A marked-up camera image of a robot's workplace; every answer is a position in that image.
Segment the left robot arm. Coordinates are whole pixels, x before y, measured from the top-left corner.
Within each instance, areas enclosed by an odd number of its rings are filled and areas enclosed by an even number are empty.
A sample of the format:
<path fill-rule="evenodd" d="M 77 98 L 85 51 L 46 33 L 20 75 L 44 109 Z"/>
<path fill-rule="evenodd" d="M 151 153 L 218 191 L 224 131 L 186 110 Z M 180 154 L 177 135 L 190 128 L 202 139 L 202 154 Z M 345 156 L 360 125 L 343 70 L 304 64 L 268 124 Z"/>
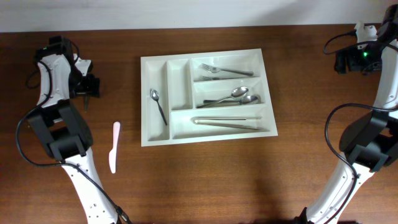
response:
<path fill-rule="evenodd" d="M 40 72 L 40 97 L 27 120 L 46 154 L 69 176 L 88 223 L 119 223 L 119 215 L 105 195 L 93 158 L 91 131 L 71 99 L 99 97 L 100 80 L 91 60 L 83 60 L 68 38 L 51 37 L 35 53 Z"/>

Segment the small metal spoon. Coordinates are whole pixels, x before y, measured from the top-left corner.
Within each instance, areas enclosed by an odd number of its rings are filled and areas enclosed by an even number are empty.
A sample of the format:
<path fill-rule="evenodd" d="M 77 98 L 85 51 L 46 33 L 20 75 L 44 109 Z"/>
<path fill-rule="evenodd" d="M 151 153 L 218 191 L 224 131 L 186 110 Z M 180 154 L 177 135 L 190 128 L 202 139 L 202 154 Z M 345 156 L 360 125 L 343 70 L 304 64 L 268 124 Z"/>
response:
<path fill-rule="evenodd" d="M 161 107 L 161 105 L 159 103 L 159 93 L 158 93 L 158 91 L 156 91 L 155 89 L 151 89 L 150 90 L 150 97 L 157 103 L 157 106 L 158 106 L 158 109 L 159 109 L 159 113 L 160 113 L 160 115 L 161 115 L 161 117 L 163 119 L 164 124 L 167 126 L 168 123 L 167 123 L 166 117 L 164 115 L 164 111 L 163 111 L 163 109 L 162 109 L 162 107 Z"/>
<path fill-rule="evenodd" d="M 88 111 L 90 97 L 88 95 L 85 95 L 83 99 L 84 99 L 84 112 L 86 113 Z"/>

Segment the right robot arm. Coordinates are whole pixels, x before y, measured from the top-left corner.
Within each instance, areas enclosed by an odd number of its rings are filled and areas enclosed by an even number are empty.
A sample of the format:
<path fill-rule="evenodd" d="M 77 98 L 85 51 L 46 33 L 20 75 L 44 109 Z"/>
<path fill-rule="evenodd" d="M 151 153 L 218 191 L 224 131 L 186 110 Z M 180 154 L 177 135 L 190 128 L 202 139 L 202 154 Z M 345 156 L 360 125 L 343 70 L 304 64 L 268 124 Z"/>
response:
<path fill-rule="evenodd" d="M 323 192 L 305 207 L 293 223 L 339 223 L 339 217 L 365 181 L 397 160 L 397 5 L 386 9 L 379 28 L 358 22 L 348 35 L 353 45 L 336 50 L 335 71 L 381 72 L 374 104 L 347 103 L 334 108 L 326 119 L 325 140 L 332 116 L 344 107 L 363 108 L 366 115 L 351 123 L 332 153 L 338 165 Z"/>

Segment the large metal spoon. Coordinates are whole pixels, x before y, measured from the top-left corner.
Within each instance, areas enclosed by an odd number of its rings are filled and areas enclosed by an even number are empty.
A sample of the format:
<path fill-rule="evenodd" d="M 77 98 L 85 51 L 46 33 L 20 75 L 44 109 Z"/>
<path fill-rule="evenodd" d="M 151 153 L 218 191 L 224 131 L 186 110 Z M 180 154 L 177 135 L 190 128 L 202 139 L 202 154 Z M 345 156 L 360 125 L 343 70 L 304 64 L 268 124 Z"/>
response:
<path fill-rule="evenodd" d="M 203 104 L 205 103 L 211 103 L 212 101 L 215 100 L 205 100 L 203 102 Z M 241 98 L 240 100 L 232 100 L 232 99 L 228 99 L 225 100 L 223 102 L 227 102 L 227 103 L 238 103 L 239 105 L 250 105 L 250 104 L 256 104 L 259 101 L 259 98 L 255 95 L 248 95 L 245 96 L 244 98 Z"/>
<path fill-rule="evenodd" d="M 248 92 L 249 92 L 249 88 L 246 86 L 237 87 L 231 92 L 230 95 L 222 97 L 218 100 L 212 101 L 211 103 L 205 103 L 203 105 L 200 105 L 200 106 L 198 106 L 198 108 L 207 108 L 207 107 L 221 103 L 228 99 L 240 100 L 241 98 L 244 98 L 248 94 Z"/>

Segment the metal chopstick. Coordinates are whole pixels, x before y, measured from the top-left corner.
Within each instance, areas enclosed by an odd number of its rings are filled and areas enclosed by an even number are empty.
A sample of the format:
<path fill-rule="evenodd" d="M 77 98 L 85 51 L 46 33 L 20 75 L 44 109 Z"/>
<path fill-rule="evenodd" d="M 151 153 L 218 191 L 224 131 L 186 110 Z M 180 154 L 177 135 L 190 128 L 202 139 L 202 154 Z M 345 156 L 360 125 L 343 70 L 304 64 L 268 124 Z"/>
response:
<path fill-rule="evenodd" d="M 262 130 L 262 128 L 257 128 L 254 126 L 245 126 L 245 125 L 240 125 L 240 124 L 223 124 L 223 123 L 206 123 L 206 122 L 193 122 L 193 123 L 196 125 L 219 126 L 219 127 L 224 127 L 224 128 Z"/>
<path fill-rule="evenodd" d="M 260 120 L 261 116 L 255 117 L 236 117 L 236 116 L 199 116 L 193 117 L 191 120 L 193 122 L 197 121 L 247 121 L 247 120 Z"/>

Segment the pink and white plastic knife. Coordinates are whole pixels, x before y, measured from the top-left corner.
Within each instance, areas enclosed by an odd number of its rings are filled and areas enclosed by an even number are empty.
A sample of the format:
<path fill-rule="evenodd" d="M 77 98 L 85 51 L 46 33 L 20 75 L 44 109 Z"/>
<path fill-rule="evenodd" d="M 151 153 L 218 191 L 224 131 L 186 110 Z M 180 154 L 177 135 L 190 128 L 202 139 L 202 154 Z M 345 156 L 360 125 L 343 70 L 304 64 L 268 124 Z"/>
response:
<path fill-rule="evenodd" d="M 121 123 L 119 121 L 113 124 L 113 146 L 108 155 L 109 168 L 112 174 L 116 173 L 116 161 L 118 151 L 119 133 L 121 130 Z"/>

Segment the metal fork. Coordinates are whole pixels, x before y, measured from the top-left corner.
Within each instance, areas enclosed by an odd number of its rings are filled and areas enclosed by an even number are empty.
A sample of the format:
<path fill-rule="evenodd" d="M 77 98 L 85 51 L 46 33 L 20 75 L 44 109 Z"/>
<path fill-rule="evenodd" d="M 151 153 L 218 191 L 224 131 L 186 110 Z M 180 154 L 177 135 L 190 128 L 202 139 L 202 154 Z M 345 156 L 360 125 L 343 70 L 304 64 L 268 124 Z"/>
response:
<path fill-rule="evenodd" d="M 200 65 L 200 67 L 210 73 L 229 72 L 229 73 L 235 73 L 235 74 L 244 75 L 244 76 L 248 76 L 248 77 L 252 77 L 254 75 L 254 72 L 233 70 L 233 69 L 229 69 L 229 68 L 220 68 L 220 67 L 207 65 L 204 63 L 202 63 Z"/>
<path fill-rule="evenodd" d="M 242 79 L 242 78 L 219 78 L 219 77 L 201 77 L 201 81 L 217 81 L 217 80 L 234 80 L 234 79 Z"/>

